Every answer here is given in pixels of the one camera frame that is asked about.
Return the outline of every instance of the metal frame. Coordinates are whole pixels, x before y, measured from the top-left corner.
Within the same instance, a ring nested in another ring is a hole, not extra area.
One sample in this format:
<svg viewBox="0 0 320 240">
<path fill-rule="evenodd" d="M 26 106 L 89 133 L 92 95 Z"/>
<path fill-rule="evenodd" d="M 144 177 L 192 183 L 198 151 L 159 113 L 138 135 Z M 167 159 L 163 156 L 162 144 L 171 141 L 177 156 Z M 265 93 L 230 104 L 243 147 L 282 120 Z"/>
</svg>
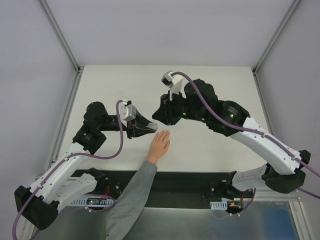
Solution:
<svg viewBox="0 0 320 240">
<path fill-rule="evenodd" d="M 69 61 L 72 64 L 74 70 L 76 71 L 76 77 L 74 79 L 72 88 L 70 90 L 67 104 L 64 108 L 63 117 L 62 117 L 62 120 L 61 120 L 59 128 L 58 128 L 58 132 L 57 132 L 57 135 L 55 138 L 53 148 L 50 152 L 50 158 L 49 158 L 48 165 L 47 165 L 47 168 L 49 168 L 51 166 L 51 164 L 54 162 L 54 160 L 58 158 L 58 155 L 59 155 L 59 152 L 61 149 L 61 145 L 62 145 L 62 141 L 63 141 L 63 137 L 65 135 L 66 128 L 67 128 L 68 121 L 69 121 L 69 117 L 70 117 L 71 110 L 73 107 L 73 103 L 75 101 L 77 90 L 78 90 L 78 87 L 80 84 L 82 71 L 84 68 L 80 67 L 78 65 L 77 60 L 75 59 L 75 57 L 74 57 L 74 55 L 73 55 L 73 53 L 72 53 L 72 51 L 66 41 L 47 1 L 46 0 L 37 0 L 37 1 L 38 1 L 39 5 L 41 6 L 45 16 L 47 17 L 47 20 L 50 23 L 52 30 L 55 33 L 61 47 L 63 48 L 65 54 L 67 55 Z M 282 21 L 280 22 L 279 26 L 277 27 L 275 33 L 273 34 L 271 40 L 269 41 L 268 45 L 266 46 L 258 63 L 256 64 L 256 66 L 253 68 L 253 71 L 252 71 L 254 81 L 256 84 L 256 88 L 258 91 L 258 95 L 259 95 L 259 98 L 261 101 L 263 113 L 264 113 L 264 116 L 266 119 L 267 127 L 268 127 L 268 130 L 270 133 L 272 133 L 272 128 L 270 125 L 270 120 L 269 120 L 268 110 L 265 105 L 265 100 L 264 100 L 262 91 L 259 86 L 259 81 L 257 79 L 257 72 L 259 71 L 259 69 L 263 65 L 265 59 L 267 58 L 267 56 L 269 55 L 269 53 L 273 49 L 277 40 L 281 36 L 281 33 L 285 29 L 286 25 L 290 21 L 292 15 L 297 10 L 297 7 L 299 6 L 299 4 L 301 2 L 302 2 L 302 0 L 293 0 L 288 11 L 286 12 L 285 16 L 283 17 Z M 68 182 L 73 181 L 74 179 L 77 179 L 77 178 L 71 177 L 68 180 Z M 281 194 L 281 193 L 274 192 L 269 189 L 259 189 L 256 192 L 255 200 L 256 201 L 289 202 L 299 238 L 302 240 L 309 240 L 309 239 L 314 240 L 315 239 L 313 236 L 312 230 L 310 228 L 310 224 L 308 222 L 308 219 L 306 217 L 306 213 L 305 213 L 305 210 L 303 207 L 303 203 L 301 202 L 302 199 L 300 197 L 299 191 L 292 192 L 290 194 Z M 29 221 L 27 221 L 24 217 L 22 217 L 20 220 L 19 227 L 17 229 L 17 236 L 19 237 L 20 240 L 28 240 L 28 239 L 30 239 L 34 228 L 35 227 Z"/>
</svg>

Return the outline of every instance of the human hand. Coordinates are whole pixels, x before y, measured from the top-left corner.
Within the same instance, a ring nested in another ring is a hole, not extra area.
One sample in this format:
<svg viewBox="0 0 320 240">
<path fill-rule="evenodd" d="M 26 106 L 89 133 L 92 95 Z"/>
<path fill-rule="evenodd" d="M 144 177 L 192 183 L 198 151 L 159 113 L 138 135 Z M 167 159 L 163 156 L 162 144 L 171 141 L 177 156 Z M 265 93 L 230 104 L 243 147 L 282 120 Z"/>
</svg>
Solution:
<svg viewBox="0 0 320 240">
<path fill-rule="evenodd" d="M 150 146 L 147 161 L 156 164 L 158 160 L 167 153 L 170 146 L 170 132 L 157 132 Z"/>
</svg>

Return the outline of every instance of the finger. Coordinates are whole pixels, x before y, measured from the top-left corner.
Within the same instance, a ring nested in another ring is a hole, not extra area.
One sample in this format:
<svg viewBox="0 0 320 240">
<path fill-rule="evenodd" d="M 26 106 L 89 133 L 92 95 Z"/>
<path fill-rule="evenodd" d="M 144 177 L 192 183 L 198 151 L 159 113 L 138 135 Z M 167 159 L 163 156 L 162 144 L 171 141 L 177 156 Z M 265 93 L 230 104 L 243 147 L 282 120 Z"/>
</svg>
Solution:
<svg viewBox="0 0 320 240">
<path fill-rule="evenodd" d="M 156 135 L 153 138 L 153 142 L 157 140 L 158 135 L 159 135 L 159 133 L 157 132 Z"/>
<path fill-rule="evenodd" d="M 166 137 L 166 135 L 168 134 L 168 130 L 167 131 L 165 131 L 162 135 L 161 135 L 161 137 L 159 138 L 159 140 L 160 141 L 163 141 L 164 139 L 165 139 L 165 137 Z"/>
<path fill-rule="evenodd" d="M 161 136 L 164 134 L 165 131 L 161 131 L 158 135 L 158 137 L 156 138 L 156 141 L 159 141 L 161 139 Z"/>
<path fill-rule="evenodd" d="M 166 143 L 164 150 L 168 151 L 169 147 L 170 147 L 170 140 Z"/>
<path fill-rule="evenodd" d="M 164 143 L 168 142 L 169 137 L 170 137 L 170 132 L 168 131 L 167 134 L 164 136 L 162 142 Z"/>
</svg>

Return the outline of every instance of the gray sleeve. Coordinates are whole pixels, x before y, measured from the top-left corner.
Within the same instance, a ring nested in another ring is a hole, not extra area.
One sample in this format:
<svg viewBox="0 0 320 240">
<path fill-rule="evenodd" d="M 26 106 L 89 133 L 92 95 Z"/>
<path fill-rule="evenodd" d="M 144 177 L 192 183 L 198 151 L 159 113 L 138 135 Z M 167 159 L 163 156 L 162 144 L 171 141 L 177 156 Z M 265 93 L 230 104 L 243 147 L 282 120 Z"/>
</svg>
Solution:
<svg viewBox="0 0 320 240">
<path fill-rule="evenodd" d="M 145 161 L 135 173 L 107 213 L 106 240 L 122 240 L 127 235 L 145 207 L 157 169 Z"/>
</svg>

